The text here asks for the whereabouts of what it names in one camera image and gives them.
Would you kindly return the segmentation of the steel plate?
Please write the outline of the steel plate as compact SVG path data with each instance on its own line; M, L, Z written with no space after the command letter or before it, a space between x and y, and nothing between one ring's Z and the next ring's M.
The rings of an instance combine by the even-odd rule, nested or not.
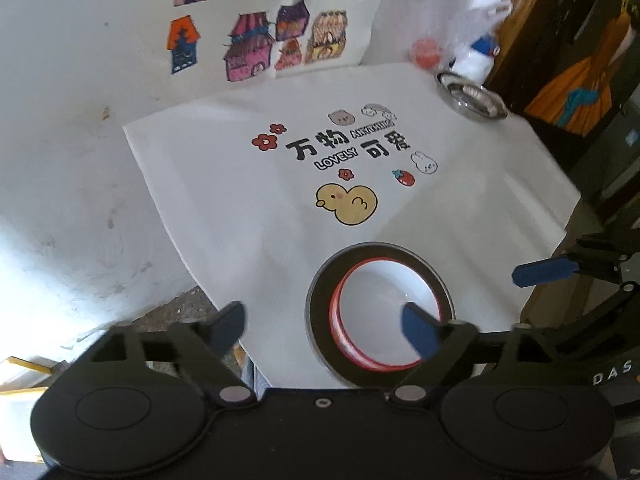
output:
M498 122L509 115L498 94L469 78L442 70L434 79L440 97L459 115L485 122Z

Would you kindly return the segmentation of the white ceramic bowl front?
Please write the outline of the white ceramic bowl front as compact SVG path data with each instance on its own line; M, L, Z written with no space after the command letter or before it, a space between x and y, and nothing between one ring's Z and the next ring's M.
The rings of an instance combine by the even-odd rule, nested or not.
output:
M329 301L329 329L338 350L368 372L400 372L418 364L420 356L401 330L408 302L439 321L451 316L448 292L430 266L390 257L354 264Z

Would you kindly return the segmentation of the grey appliance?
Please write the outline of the grey appliance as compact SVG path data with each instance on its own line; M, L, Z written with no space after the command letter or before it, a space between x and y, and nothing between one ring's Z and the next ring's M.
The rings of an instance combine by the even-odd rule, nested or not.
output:
M639 201L639 105L629 100L570 170L570 180L602 223Z

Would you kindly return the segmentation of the white printed table mat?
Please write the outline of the white printed table mat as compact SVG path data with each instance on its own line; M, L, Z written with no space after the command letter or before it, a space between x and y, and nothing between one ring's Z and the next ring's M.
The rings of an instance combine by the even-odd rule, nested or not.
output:
M214 94L125 129L160 218L215 304L241 300L243 347L270 385L346 384L309 337L308 289L349 246L435 269L455 318L506 330L580 195L518 116L476 122L409 64L327 70Z

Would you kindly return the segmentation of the orange dress lady painting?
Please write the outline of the orange dress lady painting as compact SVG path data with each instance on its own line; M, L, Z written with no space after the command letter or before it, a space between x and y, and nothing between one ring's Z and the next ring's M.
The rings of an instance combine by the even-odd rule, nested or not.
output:
M611 82L637 36L639 7L622 0L594 51L548 82L525 114L569 133L586 136L613 106Z

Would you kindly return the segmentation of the yellow white box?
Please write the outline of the yellow white box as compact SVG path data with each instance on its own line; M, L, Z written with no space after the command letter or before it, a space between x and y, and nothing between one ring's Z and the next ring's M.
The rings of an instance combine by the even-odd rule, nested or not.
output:
M67 367L66 361L17 356L1 362L1 454L5 460L43 463L30 418L36 402Z

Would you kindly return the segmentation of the white blue water bottle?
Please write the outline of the white blue water bottle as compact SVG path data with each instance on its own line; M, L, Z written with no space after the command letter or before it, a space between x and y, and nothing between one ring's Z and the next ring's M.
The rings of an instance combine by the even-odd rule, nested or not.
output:
M486 34L470 46L460 49L450 64L450 70L459 76L484 84L500 54L498 36Z

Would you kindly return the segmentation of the clear plastic bag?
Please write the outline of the clear plastic bag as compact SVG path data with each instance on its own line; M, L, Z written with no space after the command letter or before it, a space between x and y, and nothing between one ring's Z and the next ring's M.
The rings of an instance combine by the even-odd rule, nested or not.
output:
M422 70L448 70L454 60L475 41L491 34L513 11L511 0L458 12L442 39L423 37L412 45L410 60Z

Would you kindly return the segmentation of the colourful houses drawing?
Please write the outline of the colourful houses drawing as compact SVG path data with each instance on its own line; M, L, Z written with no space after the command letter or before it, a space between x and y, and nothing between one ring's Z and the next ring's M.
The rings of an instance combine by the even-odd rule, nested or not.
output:
M382 0L168 0L169 73L244 84L361 63Z

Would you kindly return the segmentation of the wooden door frame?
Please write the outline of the wooden door frame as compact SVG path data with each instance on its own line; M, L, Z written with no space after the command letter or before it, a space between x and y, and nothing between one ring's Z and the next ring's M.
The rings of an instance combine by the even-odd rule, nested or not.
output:
M509 91L509 68L516 55L516 44L520 38L527 21L532 15L538 0L511 0L512 13L498 28L498 39L501 51L495 62L494 68L486 80L486 86L498 93L506 100Z

